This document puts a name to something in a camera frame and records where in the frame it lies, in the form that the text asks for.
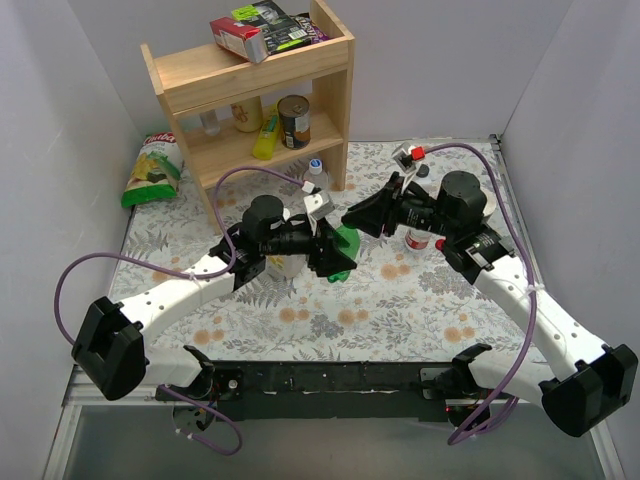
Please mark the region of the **clear bottle red label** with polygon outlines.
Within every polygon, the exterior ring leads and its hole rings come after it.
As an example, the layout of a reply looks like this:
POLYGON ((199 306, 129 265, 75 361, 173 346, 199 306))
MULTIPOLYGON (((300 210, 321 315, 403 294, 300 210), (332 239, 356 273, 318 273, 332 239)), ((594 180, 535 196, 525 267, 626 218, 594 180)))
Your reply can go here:
POLYGON ((413 252, 424 251, 430 239, 431 234, 429 232, 413 228, 408 229, 404 237, 405 246, 413 252))

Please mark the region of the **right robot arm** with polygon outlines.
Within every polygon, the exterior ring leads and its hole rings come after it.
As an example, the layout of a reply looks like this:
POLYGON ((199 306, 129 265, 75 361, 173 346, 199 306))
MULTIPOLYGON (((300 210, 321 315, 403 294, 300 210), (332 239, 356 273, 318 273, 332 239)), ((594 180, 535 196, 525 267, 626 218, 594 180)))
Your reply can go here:
POLYGON ((471 173, 453 171, 437 197, 404 187, 393 174, 376 194, 350 207, 343 223, 373 237, 398 226, 444 239, 446 262, 496 303, 544 356, 543 365, 513 360, 478 343, 454 357, 431 384, 464 397, 484 389, 541 407, 565 434, 580 437, 628 403, 638 358, 626 345, 611 347, 587 331, 545 290, 530 285, 526 264, 484 218, 487 197, 471 173))

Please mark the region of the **green plastic bottle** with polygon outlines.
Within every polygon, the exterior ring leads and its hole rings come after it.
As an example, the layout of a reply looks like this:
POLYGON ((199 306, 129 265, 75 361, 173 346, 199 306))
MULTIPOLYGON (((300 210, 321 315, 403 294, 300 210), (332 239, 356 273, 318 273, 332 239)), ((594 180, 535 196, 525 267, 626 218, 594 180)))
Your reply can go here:
MULTIPOLYGON (((360 236, 356 229, 349 228, 345 225, 341 225, 336 230, 337 234, 344 240, 339 246, 339 251, 351 260, 356 261, 360 251, 360 236)), ((345 282, 350 275, 350 270, 345 270, 336 274, 333 274, 327 278, 329 283, 345 282)))

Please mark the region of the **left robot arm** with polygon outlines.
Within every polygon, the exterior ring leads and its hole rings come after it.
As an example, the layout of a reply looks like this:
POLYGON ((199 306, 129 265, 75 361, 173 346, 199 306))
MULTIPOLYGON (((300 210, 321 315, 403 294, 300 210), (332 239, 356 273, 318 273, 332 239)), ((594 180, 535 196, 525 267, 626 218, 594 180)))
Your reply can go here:
POLYGON ((250 283, 269 256, 302 256, 320 278, 357 266, 346 252, 348 241, 327 220, 288 216, 275 196, 256 197, 227 232, 184 278, 89 306, 72 357, 106 399, 121 399, 141 385, 166 385, 193 400, 207 397, 215 367, 205 354, 193 346, 163 350, 152 343, 192 311, 250 283))

